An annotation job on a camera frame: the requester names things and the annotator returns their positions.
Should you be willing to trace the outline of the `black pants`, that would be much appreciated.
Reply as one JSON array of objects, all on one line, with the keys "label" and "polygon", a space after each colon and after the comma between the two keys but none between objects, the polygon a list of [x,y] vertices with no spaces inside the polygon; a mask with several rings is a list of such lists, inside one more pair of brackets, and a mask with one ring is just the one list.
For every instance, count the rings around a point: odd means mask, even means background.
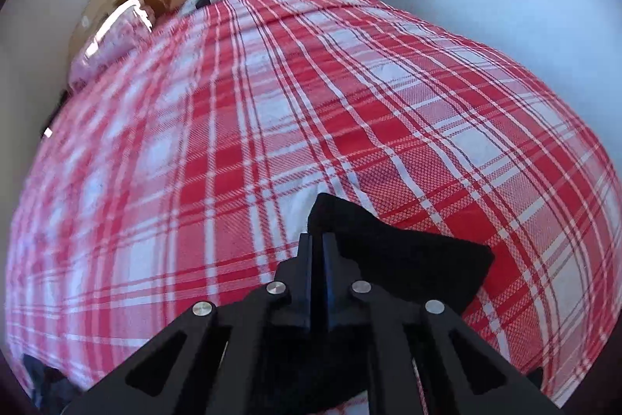
[{"label": "black pants", "polygon": [[398,229],[326,193],[315,199],[307,232],[318,239],[332,234],[339,256],[392,296],[420,305],[437,299],[459,315],[474,301],[494,262],[487,245]]}]

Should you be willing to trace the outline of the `pink floral pillow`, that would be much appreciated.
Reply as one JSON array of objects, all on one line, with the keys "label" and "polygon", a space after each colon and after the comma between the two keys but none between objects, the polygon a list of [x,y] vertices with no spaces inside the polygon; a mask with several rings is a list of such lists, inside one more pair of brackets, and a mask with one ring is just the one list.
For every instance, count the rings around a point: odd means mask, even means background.
[{"label": "pink floral pillow", "polygon": [[128,0],[86,40],[68,69],[68,91],[78,94],[112,64],[147,41],[155,23],[153,9],[143,0]]}]

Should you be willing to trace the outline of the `black item beside bed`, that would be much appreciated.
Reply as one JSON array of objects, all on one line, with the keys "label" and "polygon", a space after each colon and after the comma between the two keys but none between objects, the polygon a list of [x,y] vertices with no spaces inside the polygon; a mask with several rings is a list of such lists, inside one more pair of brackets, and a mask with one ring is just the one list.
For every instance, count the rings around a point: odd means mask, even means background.
[{"label": "black item beside bed", "polygon": [[71,383],[64,373],[47,366],[39,359],[24,354],[22,362],[31,378],[31,400],[41,414],[61,414],[83,391]]}]

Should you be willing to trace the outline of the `red white plaid bedspread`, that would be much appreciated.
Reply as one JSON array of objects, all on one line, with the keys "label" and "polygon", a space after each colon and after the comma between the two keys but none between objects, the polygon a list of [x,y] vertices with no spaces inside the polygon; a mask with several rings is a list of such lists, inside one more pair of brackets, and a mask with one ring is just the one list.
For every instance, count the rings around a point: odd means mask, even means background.
[{"label": "red white plaid bedspread", "polygon": [[81,388],[180,312],[296,251],[319,193],[486,244],[467,322],[563,404],[621,310],[621,183],[525,67],[377,0],[225,0],[171,18],[68,100],[24,182],[9,363]]}]

